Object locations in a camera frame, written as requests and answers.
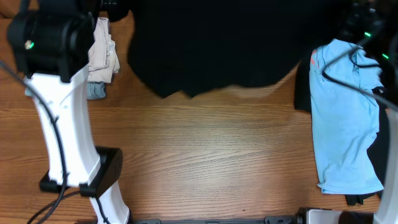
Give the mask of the black t-shirt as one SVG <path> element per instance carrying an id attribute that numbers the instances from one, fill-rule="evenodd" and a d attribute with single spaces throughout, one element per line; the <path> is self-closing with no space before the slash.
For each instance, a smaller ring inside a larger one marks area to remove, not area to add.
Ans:
<path id="1" fill-rule="evenodd" d="M 132 1 L 128 62 L 160 97 L 279 82 L 340 28 L 349 1 Z"/>

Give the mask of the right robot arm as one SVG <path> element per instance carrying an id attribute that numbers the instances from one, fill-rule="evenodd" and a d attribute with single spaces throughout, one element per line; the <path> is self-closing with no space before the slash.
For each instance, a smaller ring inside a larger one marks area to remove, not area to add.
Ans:
<path id="1" fill-rule="evenodd" d="M 397 222 L 397 2 L 328 1 L 306 69 L 318 187 L 376 213 L 311 209 L 308 223 Z"/>

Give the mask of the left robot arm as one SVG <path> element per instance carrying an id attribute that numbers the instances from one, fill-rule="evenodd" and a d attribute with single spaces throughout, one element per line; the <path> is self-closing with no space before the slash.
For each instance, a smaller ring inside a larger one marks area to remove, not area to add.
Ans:
<path id="1" fill-rule="evenodd" d="M 22 1 L 7 29 L 16 71 L 11 75 L 32 95 L 49 155 L 49 170 L 39 187 L 58 199 L 30 219 L 43 223 L 74 194 L 90 199 L 98 223 L 131 223 L 118 179 L 123 154 L 94 145 L 88 115 L 86 83 L 89 49 L 98 14 L 112 15 L 122 1 L 40 1 L 36 10 Z"/>

